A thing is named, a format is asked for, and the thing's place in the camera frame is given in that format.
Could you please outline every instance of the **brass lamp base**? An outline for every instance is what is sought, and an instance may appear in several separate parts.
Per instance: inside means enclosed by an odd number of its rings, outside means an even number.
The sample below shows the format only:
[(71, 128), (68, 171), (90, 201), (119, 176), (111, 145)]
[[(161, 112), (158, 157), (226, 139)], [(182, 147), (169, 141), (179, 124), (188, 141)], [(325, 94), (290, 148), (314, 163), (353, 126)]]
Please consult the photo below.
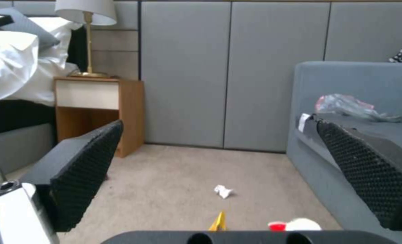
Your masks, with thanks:
[(74, 72), (71, 77), (94, 77), (94, 78), (110, 78), (106, 73), (89, 73), (89, 72)]
[(110, 78), (110, 76), (106, 73), (96, 73), (92, 69), (92, 57), (91, 57), (91, 23), (92, 23), (92, 15), (91, 12), (83, 12), (84, 20), (86, 23), (86, 47), (88, 49), (88, 69), (87, 72), (74, 72), (69, 76), (72, 77), (93, 77), (93, 78)]

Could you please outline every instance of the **crumpled paper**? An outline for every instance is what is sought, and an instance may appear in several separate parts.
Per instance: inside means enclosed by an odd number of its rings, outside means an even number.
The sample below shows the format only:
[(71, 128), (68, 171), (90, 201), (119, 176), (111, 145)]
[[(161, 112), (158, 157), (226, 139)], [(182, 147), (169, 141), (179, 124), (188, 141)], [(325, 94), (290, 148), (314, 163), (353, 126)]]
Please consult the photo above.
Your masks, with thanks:
[(232, 189), (227, 189), (225, 186), (218, 184), (214, 188), (215, 193), (219, 194), (223, 199), (229, 197), (229, 195), (232, 193)]

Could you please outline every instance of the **table lamp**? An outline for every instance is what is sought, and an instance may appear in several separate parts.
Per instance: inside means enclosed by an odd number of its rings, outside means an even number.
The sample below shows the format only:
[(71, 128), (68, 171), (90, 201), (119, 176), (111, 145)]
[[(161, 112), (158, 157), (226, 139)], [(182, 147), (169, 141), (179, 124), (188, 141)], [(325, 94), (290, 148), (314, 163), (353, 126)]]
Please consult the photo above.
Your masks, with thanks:
[(66, 20), (86, 23), (88, 71), (72, 76), (109, 77), (108, 74), (94, 73), (92, 69), (91, 25), (110, 26), (117, 23), (113, 0), (56, 0), (55, 12)]

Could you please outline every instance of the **gray sofa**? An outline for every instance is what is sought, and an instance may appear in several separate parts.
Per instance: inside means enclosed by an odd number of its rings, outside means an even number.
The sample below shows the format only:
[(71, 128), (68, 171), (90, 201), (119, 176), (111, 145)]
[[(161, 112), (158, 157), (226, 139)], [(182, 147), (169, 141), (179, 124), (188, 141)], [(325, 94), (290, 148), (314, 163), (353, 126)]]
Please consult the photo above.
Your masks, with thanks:
[[(375, 105), (380, 113), (402, 116), (402, 63), (305, 62), (297, 65), (287, 155), (319, 200), (348, 230), (364, 230), (402, 243), (402, 232), (384, 229), (356, 195), (329, 151), (296, 128), (302, 113), (314, 113), (320, 96), (340, 93)], [(359, 121), (333, 116), (336, 123), (384, 136), (402, 147), (402, 123)]]

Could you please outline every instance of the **nightstand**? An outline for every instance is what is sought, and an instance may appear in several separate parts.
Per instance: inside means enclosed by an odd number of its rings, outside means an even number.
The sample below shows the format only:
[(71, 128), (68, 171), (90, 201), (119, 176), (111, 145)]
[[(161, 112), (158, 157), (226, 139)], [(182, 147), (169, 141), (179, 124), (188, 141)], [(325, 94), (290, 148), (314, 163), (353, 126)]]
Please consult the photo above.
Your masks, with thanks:
[(59, 142), (120, 119), (124, 131), (115, 155), (123, 158), (143, 144), (142, 81), (55, 77), (54, 82)]

